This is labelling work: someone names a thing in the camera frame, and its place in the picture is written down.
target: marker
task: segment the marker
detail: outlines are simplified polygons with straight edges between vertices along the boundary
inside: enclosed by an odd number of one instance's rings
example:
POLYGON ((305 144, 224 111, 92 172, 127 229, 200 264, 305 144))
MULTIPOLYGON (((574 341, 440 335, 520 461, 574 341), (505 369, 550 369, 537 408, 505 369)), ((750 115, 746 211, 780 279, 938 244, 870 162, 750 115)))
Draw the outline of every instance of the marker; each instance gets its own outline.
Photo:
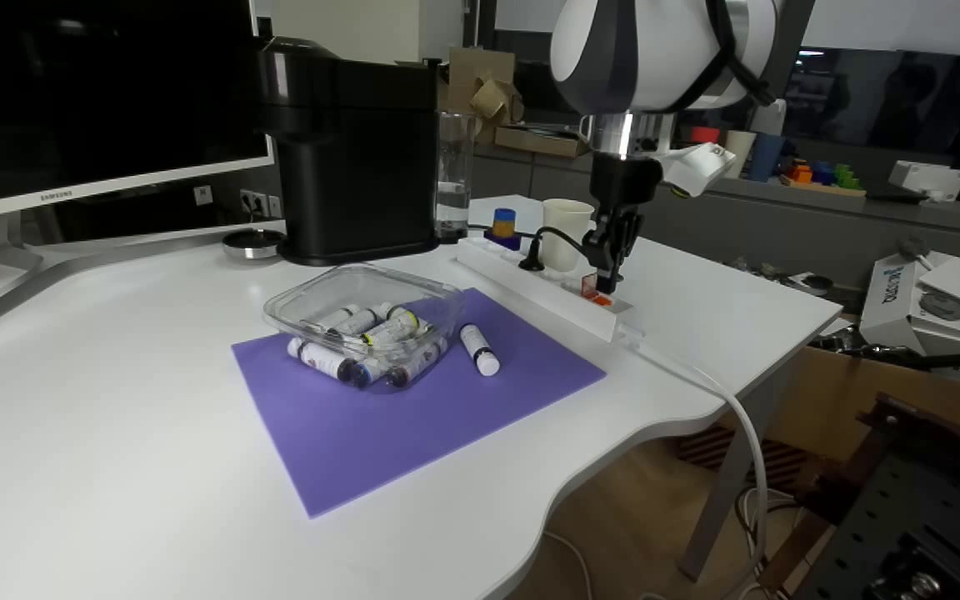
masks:
POLYGON ((347 323, 354 314, 359 314, 359 306, 356 306, 356 304, 343 304, 343 306, 318 318, 318 319, 309 323, 309 332, 318 332, 318 335, 324 336, 324 335, 330 335, 335 326, 347 323))
POLYGON ((485 375, 485 376, 497 376, 500 375, 500 358, 494 358, 487 336, 482 335, 482 326, 462 326, 462 343, 468 346, 473 366, 485 375))
POLYGON ((366 332, 359 341, 372 351, 392 351, 392 346, 396 346, 407 336, 425 336, 428 332, 429 332, 428 319, 420 319, 418 314, 410 314, 404 306, 395 306, 386 314, 386 319, 382 326, 366 332))
POLYGON ((377 306, 373 306, 373 314, 377 314, 382 319, 386 319, 395 309, 396 309, 396 304, 377 304, 377 306))
POLYGON ((356 336, 372 332, 382 318, 366 306, 356 306, 352 319, 339 319, 337 326, 326 332, 330 341, 356 336))
POLYGON ((386 375, 386 362, 363 358, 356 363, 359 363, 356 388, 366 388, 366 383, 373 383, 373 381, 382 381, 386 375))
POLYGON ((448 346, 450 343, 443 336, 428 341, 407 363, 392 366, 386 381, 395 388, 410 388, 428 366, 435 366, 448 354, 448 346))
POLYGON ((302 341, 302 336, 290 336, 287 358, 307 363, 318 375, 343 381, 343 383, 359 383, 359 388, 372 383, 366 369, 356 362, 335 354, 326 346, 318 346, 309 341, 302 341))
POLYGON ((372 343, 359 336, 343 336, 339 346, 354 358, 372 354, 372 343))

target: computer monitor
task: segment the computer monitor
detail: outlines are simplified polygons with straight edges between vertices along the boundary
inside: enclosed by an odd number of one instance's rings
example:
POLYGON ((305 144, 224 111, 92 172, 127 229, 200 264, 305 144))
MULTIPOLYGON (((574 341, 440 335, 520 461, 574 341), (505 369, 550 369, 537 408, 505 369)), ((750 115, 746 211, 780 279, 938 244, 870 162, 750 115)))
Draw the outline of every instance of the computer monitor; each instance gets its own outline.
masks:
POLYGON ((0 0, 0 217, 270 168, 255 49, 246 0, 0 0))
POLYGON ((805 48, 786 83, 786 135, 960 157, 960 58, 805 48))

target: white cable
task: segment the white cable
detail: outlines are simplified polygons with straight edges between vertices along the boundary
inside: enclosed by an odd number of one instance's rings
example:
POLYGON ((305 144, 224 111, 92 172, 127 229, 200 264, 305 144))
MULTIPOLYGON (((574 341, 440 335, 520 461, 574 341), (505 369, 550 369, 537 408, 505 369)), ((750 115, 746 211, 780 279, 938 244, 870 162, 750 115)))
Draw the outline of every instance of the white cable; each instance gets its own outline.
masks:
POLYGON ((585 576, 585 598, 588 598, 588 600, 595 600, 595 588, 592 588, 592 566, 588 566, 588 561, 585 561, 579 548, 577 548, 577 543, 570 543, 567 538, 554 534, 554 531, 548 531, 543 538, 548 538, 548 541, 554 541, 554 543, 559 543, 563 551, 570 551, 570 553, 574 553, 574 561, 577 561, 577 566, 579 566, 579 576, 585 576))
POLYGON ((746 433, 746 447, 750 447, 750 463, 753 463, 753 484, 756 484, 756 498, 753 498, 753 548, 750 548, 750 566, 743 575, 743 584, 738 584, 727 598, 746 598, 753 592, 756 582, 756 566, 762 566, 762 553, 768 551, 769 541, 769 524, 768 524, 768 507, 769 507, 769 475, 768 475, 768 458, 762 452, 762 437, 753 432, 750 415, 743 409, 739 396, 732 395, 720 376, 710 376, 703 366, 687 366, 683 362, 669 362, 668 354, 653 351, 652 343, 639 341, 639 335, 616 326, 616 336, 646 363, 668 369, 669 376, 720 396, 739 419, 743 433, 746 433))
MULTIPOLYGON (((750 494, 756 494, 756 491, 743 491, 743 494, 739 494, 738 515, 739 515, 739 521, 743 521, 743 541, 746 541, 750 553, 762 553, 762 551, 753 548, 753 538, 750 538, 750 531, 756 527, 756 524, 750 521, 750 515, 746 515, 750 494)), ((786 507, 800 507, 797 498, 790 498, 790 494, 785 494, 785 491, 769 491, 769 507, 768 507, 768 518, 765 518, 765 521, 769 521, 775 509, 786 509, 786 507)), ((765 584, 746 588, 739 598, 750 600, 750 593, 756 593, 756 592, 765 592, 765 593, 769 593, 769 598, 778 598, 778 600, 790 600, 785 588, 769 592, 769 588, 765 588, 765 584)))

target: white table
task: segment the white table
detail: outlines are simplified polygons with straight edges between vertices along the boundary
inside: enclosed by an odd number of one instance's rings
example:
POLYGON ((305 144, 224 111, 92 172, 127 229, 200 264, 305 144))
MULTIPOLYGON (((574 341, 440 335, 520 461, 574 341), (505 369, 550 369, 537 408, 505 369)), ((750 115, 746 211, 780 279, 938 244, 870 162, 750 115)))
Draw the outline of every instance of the white table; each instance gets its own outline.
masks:
MULTIPOLYGON (((482 288, 606 376, 318 521, 229 343, 275 335, 264 302, 319 269, 240 266, 197 246, 70 277, 0 318, 0 600, 500 598, 574 484, 720 415, 720 401, 450 253, 386 266, 482 288)), ((632 277, 643 269, 633 304, 646 335, 738 388, 833 318, 829 304, 657 244, 639 244, 632 277)))

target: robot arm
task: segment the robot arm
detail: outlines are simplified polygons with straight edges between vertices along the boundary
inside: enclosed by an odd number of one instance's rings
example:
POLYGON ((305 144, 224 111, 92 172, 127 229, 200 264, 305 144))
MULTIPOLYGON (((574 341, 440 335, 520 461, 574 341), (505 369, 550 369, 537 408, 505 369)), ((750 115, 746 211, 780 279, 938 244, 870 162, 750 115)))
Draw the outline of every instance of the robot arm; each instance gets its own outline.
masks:
POLYGON ((769 104, 753 75, 769 62, 775 31, 775 0, 567 0, 550 69, 595 123, 592 193, 602 207, 585 253, 602 291, 613 295, 643 227, 637 207, 657 185, 702 198, 735 162, 716 144, 673 149, 669 115, 720 111, 746 94, 769 104))

